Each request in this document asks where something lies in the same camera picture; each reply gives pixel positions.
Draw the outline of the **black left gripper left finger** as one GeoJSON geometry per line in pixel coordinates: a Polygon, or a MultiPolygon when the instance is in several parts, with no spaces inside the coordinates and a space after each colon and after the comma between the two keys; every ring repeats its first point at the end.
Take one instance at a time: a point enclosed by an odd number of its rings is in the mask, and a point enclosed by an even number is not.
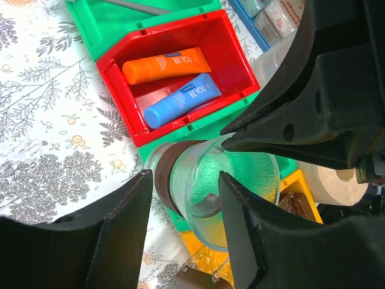
{"type": "Polygon", "coordinates": [[[143,170],[53,223],[1,218],[2,288],[136,288],[152,200],[143,170]]]}

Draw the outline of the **clear glass tray brown handles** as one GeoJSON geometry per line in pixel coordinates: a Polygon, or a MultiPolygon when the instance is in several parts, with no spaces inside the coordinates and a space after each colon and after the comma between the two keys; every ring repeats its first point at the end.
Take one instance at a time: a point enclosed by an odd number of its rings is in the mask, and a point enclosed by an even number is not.
{"type": "MultiPolygon", "coordinates": [[[[314,201],[304,193],[287,193],[280,198],[279,207],[307,220],[316,220],[314,201]]],[[[179,288],[234,288],[229,254],[213,250],[198,240],[192,232],[183,232],[190,257],[176,273],[179,288]]]]}

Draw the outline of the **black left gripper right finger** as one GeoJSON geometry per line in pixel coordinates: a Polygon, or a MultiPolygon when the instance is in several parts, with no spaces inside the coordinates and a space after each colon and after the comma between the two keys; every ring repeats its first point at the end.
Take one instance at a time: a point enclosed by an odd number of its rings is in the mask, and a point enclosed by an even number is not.
{"type": "Polygon", "coordinates": [[[218,179],[236,288],[383,288],[384,217],[322,225],[218,179]]]}

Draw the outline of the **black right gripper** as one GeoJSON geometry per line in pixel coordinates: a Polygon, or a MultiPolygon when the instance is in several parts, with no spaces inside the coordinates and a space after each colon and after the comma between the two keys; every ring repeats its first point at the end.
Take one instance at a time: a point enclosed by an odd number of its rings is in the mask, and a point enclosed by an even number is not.
{"type": "Polygon", "coordinates": [[[384,2],[308,1],[281,66],[228,124],[227,151],[384,173],[384,2]]]}

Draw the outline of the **clear glass cup brown band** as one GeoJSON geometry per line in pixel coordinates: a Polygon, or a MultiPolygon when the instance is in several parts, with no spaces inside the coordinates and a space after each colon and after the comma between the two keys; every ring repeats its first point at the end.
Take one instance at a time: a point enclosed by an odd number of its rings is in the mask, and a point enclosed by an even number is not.
{"type": "Polygon", "coordinates": [[[207,247],[227,251],[218,178],[229,173],[252,193],[277,203],[280,171],[276,158],[260,152],[229,152],[211,140],[168,142],[154,148],[145,160],[153,172],[154,193],[172,212],[183,217],[207,247]]]}

